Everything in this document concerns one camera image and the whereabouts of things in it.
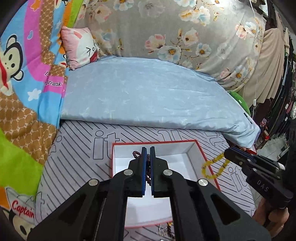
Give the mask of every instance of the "metal rivet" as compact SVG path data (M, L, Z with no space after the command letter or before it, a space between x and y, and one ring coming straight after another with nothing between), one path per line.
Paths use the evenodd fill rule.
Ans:
M126 170L123 172L123 174L126 175L126 176L130 176L130 175L133 174L133 170L131 170L131 169L126 169Z
M170 175L173 174L173 171L170 170L170 169L166 169L166 170L163 171L163 174L166 175L166 176L170 176Z
M199 180L198 180L198 184L201 185L201 186L204 186L204 187L205 187L206 185L208 185L208 183L209 183L209 182L208 182L206 179L199 179Z
M95 186L97 184L98 184L98 180L97 179L91 179L91 180L89 180L89 185L90 186Z

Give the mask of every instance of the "pink pillow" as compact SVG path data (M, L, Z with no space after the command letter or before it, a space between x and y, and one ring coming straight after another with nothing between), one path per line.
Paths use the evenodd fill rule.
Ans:
M61 37L66 51L67 63L71 70L99 59L100 49L93 40L89 28L68 28L63 26Z

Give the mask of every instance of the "floral curtain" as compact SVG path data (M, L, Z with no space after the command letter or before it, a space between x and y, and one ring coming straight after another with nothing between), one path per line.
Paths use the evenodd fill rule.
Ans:
M103 55L158 58L238 91L257 65L265 23L237 0L84 0L74 27L89 27Z

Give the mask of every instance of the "white box with red edge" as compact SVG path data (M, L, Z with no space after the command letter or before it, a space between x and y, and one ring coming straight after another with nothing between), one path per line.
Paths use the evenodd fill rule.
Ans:
M150 147L155 147L156 157L168 162L171 170L179 172L185 179L197 181L204 178L201 170L207 161L198 141L172 141L147 143L113 143L112 147L112 176L128 168L129 162L134 159L133 151L141 153L146 147L147 154ZM212 175L209 167L206 174ZM209 180L215 187L219 185L215 179ZM154 198L151 187L146 183L146 192L143 198L129 197L126 208L126 228L136 228L160 223L171 222L172 213L169 198Z

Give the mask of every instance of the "human hand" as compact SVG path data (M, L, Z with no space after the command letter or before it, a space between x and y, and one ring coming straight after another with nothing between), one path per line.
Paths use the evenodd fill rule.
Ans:
M285 222L289 218L289 212L287 208L270 211L271 205L266 201L266 199L262 198L252 218L259 224L264 225L266 217L269 213L268 219L271 223L266 227L266 229L273 238L283 229Z

